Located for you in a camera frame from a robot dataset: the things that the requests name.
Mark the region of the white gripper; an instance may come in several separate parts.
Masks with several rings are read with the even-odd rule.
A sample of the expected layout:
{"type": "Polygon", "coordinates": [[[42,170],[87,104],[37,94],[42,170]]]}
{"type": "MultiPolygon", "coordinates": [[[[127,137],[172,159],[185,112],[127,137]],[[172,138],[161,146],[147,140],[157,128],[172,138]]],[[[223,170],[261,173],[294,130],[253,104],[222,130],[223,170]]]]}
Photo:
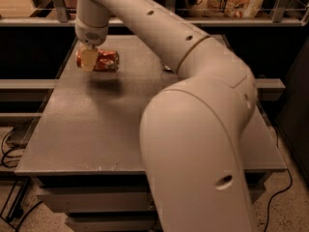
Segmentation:
{"type": "MultiPolygon", "coordinates": [[[[87,25],[79,18],[75,20],[76,37],[84,44],[99,46],[106,40],[108,26],[93,27],[87,25]]],[[[84,47],[80,50],[81,69],[85,72],[92,72],[98,59],[98,51],[95,48],[84,47]]]]}

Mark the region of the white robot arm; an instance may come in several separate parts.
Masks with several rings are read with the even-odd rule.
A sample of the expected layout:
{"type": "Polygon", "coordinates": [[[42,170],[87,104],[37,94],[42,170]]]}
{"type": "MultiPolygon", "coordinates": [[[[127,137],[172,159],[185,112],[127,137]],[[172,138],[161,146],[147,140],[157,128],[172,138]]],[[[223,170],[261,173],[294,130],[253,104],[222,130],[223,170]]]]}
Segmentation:
{"type": "Polygon", "coordinates": [[[180,82],[152,98],[140,151],[164,232],[257,232],[239,140],[255,78],[223,43],[153,0],[77,0],[83,69],[95,64],[109,17],[131,30],[180,82]]]}

